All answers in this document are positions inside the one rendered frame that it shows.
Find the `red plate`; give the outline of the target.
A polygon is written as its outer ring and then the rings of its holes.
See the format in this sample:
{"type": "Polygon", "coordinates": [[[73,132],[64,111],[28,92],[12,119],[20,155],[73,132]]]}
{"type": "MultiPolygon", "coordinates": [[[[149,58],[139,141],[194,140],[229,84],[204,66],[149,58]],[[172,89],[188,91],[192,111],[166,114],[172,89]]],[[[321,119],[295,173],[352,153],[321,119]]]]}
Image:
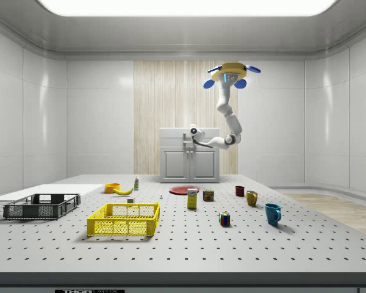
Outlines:
{"type": "Polygon", "coordinates": [[[196,186],[174,186],[170,188],[169,193],[175,195],[187,195],[189,189],[195,189],[196,192],[199,192],[199,187],[196,186]]]}

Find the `yellow basket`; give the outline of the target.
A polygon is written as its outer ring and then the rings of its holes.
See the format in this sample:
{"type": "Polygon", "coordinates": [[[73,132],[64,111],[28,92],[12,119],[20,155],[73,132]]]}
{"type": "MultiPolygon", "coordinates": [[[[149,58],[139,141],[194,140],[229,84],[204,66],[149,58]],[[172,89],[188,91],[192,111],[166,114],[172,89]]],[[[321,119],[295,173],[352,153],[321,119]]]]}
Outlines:
{"type": "Polygon", "coordinates": [[[160,204],[107,203],[87,218],[87,235],[152,236],[160,218],[160,204]]]}

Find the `drone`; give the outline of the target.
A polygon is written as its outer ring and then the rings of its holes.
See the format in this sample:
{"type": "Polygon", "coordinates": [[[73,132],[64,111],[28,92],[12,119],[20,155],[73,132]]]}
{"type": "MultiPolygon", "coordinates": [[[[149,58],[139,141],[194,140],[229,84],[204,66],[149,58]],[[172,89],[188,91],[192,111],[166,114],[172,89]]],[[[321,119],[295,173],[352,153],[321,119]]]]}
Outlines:
{"type": "Polygon", "coordinates": [[[238,78],[236,79],[234,86],[238,89],[243,89],[246,87],[246,81],[244,80],[244,77],[246,76],[247,70],[252,71],[254,73],[261,72],[260,69],[253,67],[251,65],[244,65],[242,63],[224,63],[207,71],[208,73],[212,73],[211,74],[212,77],[203,84],[203,87],[205,89],[211,88],[214,85],[214,83],[218,81],[219,77],[222,77],[226,82],[227,81],[226,75],[230,73],[238,75],[238,78]]]}

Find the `dark grey basket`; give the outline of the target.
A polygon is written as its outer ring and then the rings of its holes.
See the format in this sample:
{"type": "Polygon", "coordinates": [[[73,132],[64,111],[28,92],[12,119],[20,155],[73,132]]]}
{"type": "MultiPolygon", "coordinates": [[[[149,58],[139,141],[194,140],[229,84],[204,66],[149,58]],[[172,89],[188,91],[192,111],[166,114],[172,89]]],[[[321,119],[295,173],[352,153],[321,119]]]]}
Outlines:
{"type": "Polygon", "coordinates": [[[5,204],[3,217],[8,220],[55,220],[80,203],[80,194],[32,194],[5,204]]]}

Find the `white cabinet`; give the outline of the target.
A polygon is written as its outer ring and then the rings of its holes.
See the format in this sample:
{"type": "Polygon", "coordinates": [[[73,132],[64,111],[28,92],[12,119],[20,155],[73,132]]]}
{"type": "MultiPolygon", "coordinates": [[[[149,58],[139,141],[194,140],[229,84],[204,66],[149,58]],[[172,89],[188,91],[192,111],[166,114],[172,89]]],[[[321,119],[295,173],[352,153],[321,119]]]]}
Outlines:
{"type": "Polygon", "coordinates": [[[190,128],[160,128],[162,183],[217,183],[219,149],[192,143],[190,128]]]}

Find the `yellow and white box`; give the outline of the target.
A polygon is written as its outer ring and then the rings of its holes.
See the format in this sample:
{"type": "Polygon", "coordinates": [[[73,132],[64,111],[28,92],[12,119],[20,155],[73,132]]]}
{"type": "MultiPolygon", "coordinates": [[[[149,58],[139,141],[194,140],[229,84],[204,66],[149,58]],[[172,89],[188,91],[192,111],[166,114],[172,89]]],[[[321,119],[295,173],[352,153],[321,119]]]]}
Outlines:
{"type": "Polygon", "coordinates": [[[187,208],[188,209],[196,209],[197,204],[197,188],[188,188],[187,189],[187,208]]]}

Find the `blue mug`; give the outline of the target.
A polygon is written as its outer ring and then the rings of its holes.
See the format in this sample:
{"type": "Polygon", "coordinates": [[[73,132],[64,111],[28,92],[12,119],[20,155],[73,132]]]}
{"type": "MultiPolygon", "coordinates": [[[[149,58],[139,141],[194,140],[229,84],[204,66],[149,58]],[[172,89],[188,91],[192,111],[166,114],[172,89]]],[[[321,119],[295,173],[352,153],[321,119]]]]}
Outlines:
{"type": "Polygon", "coordinates": [[[265,205],[265,213],[267,216],[267,222],[269,225],[277,226],[281,220],[281,207],[277,204],[267,203],[265,205]]]}

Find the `white board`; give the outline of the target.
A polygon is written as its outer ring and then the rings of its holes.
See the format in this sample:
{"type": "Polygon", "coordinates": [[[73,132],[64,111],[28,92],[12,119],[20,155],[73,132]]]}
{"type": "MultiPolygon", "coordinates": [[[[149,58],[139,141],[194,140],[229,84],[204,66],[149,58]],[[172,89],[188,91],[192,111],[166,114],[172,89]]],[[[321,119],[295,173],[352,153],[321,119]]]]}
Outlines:
{"type": "Polygon", "coordinates": [[[81,194],[85,195],[102,184],[42,184],[0,196],[0,201],[15,201],[33,194],[81,194]]]}

